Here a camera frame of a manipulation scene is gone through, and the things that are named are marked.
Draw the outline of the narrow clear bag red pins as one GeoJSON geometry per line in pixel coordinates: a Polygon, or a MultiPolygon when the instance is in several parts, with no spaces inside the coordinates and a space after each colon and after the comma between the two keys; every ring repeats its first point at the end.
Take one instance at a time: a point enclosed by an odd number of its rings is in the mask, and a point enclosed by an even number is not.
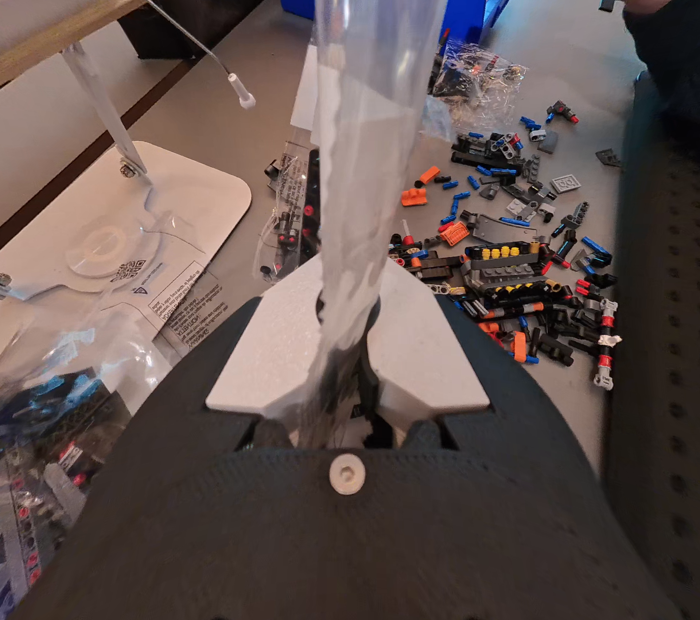
{"type": "Polygon", "coordinates": [[[320,251],[320,153],[288,141],[265,169],[275,203],[260,232],[253,268],[276,284],[320,251]]]}

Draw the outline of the lego car chassis assembly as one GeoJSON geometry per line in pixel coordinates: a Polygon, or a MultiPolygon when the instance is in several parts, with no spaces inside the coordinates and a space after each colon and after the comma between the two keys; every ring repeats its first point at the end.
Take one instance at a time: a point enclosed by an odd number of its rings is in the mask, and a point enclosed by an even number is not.
{"type": "Polygon", "coordinates": [[[582,307],[573,290],[548,277],[552,267],[568,269],[570,263],[565,252],[555,252],[546,243],[466,248],[460,261],[466,288],[460,304],[473,318],[490,318],[497,309],[538,302],[582,307]]]}

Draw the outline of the small clear bag mixed pieces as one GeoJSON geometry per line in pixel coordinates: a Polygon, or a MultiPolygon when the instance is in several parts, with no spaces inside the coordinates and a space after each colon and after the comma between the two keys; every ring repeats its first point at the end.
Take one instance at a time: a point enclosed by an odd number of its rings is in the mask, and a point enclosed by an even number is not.
{"type": "Polygon", "coordinates": [[[449,118],[454,134],[487,134],[514,122],[514,106],[529,70],[473,43],[448,40],[433,62],[429,107],[449,118]]]}

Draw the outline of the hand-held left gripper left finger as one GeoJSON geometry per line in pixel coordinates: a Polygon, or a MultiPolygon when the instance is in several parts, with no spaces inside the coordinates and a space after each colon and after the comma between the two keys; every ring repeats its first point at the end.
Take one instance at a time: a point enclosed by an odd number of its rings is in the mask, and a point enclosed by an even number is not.
{"type": "Polygon", "coordinates": [[[210,410],[262,416],[297,430],[319,350],[321,291],[317,256],[263,293],[206,398],[210,410]]]}

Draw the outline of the loose grey curved lego panel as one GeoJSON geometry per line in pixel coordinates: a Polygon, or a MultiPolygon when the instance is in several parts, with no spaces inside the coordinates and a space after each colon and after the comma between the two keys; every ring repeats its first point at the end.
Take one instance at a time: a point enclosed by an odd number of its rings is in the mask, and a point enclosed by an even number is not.
{"type": "Polygon", "coordinates": [[[503,222],[482,213],[477,216],[471,236],[476,241],[503,246],[510,242],[535,242],[540,235],[537,229],[503,222]]]}

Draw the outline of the white book stand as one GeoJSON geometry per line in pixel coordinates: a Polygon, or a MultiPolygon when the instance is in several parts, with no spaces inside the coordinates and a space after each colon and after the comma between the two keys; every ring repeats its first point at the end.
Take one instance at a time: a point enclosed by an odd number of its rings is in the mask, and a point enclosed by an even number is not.
{"type": "Polygon", "coordinates": [[[81,39],[147,0],[1,0],[1,82],[61,54],[114,145],[1,250],[1,328],[124,310],[153,337],[248,211],[249,186],[133,141],[81,39]]]}

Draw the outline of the black perforated mat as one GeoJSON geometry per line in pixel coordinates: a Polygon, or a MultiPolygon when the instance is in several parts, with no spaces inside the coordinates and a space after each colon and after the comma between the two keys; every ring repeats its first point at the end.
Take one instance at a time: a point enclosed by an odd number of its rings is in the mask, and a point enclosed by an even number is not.
{"type": "Polygon", "coordinates": [[[699,155],[663,130],[650,76],[622,144],[606,487],[684,619],[699,618],[699,155]]]}

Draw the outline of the scattered loose lego pieces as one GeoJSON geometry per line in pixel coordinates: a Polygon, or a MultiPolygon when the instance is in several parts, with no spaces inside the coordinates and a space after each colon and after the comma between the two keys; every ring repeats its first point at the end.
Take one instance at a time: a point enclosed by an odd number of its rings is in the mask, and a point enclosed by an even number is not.
{"type": "MultiPolygon", "coordinates": [[[[615,218],[620,168],[608,167],[596,152],[622,143],[623,119],[631,106],[633,71],[638,66],[631,39],[622,21],[622,8],[612,13],[599,11],[597,0],[511,0],[488,38],[488,48],[528,68],[514,106],[514,118],[546,117],[546,108],[555,100],[571,106],[578,124],[555,116],[548,126],[556,138],[555,152],[539,151],[526,143],[524,155],[540,156],[539,180],[542,192],[552,188],[552,180],[566,191],[547,204],[555,208],[552,221],[545,224],[536,214],[530,227],[553,250],[567,245],[566,260],[571,267],[552,267],[548,277],[568,286],[582,302],[579,309],[558,304],[521,304],[497,309],[490,318],[477,319],[463,310],[465,295],[434,294],[442,309],[452,310],[457,325],[476,327],[477,336],[495,347],[509,364],[516,364],[514,339],[529,321],[530,342],[522,366],[533,372],[542,385],[564,384],[564,393],[585,396],[603,393],[593,386],[590,374],[598,367],[600,345],[597,329],[600,310],[585,304],[598,304],[596,285],[586,285],[574,261],[590,247],[585,237],[608,251],[615,248],[615,218]]],[[[501,189],[494,201],[477,191],[459,201],[459,213],[485,214],[500,220],[514,197],[501,189]]]]}

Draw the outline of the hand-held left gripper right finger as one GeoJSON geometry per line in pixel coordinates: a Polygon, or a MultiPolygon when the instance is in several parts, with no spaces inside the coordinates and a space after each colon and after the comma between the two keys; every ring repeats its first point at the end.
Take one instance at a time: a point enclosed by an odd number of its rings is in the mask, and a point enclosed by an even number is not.
{"type": "Polygon", "coordinates": [[[417,421],[491,404],[437,297],[394,260],[383,267],[363,342],[362,447],[392,447],[417,421]]]}

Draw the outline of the person's right forearm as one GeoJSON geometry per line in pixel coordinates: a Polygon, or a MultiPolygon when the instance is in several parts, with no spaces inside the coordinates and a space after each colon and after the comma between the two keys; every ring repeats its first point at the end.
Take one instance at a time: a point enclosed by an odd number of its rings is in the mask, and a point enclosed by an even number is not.
{"type": "Polygon", "coordinates": [[[648,15],[623,15],[659,93],[666,133],[698,157],[699,0],[670,0],[648,15]]]}

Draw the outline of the clear bag of lego pieces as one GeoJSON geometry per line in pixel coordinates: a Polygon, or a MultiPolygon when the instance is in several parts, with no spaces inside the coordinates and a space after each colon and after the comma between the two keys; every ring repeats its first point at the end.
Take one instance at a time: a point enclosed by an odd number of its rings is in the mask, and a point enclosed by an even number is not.
{"type": "Polygon", "coordinates": [[[323,307],[302,449],[327,445],[357,389],[446,3],[315,0],[323,307]]]}

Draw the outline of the small bag of black parts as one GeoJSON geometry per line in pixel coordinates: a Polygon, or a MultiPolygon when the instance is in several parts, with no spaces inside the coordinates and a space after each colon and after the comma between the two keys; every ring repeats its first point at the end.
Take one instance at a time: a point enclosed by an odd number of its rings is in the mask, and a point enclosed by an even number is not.
{"type": "Polygon", "coordinates": [[[80,516],[133,415],[226,303],[217,241],[165,211],[1,252],[1,618],[80,516]]]}

